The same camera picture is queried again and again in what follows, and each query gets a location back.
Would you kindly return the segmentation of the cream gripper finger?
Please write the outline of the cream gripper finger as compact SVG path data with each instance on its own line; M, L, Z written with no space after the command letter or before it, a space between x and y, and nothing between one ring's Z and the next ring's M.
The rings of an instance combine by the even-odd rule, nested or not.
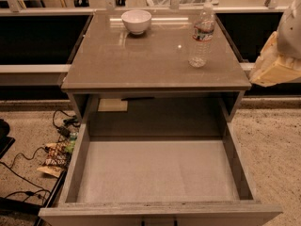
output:
M277 31L274 31L261 49L249 81L262 87L293 81L301 76L301 59L281 54L277 49Z

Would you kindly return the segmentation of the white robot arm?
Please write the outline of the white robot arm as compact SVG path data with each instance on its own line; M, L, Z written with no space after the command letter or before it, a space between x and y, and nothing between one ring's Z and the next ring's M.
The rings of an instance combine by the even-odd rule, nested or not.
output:
M301 0L284 11L249 73L252 84L270 87L301 77Z

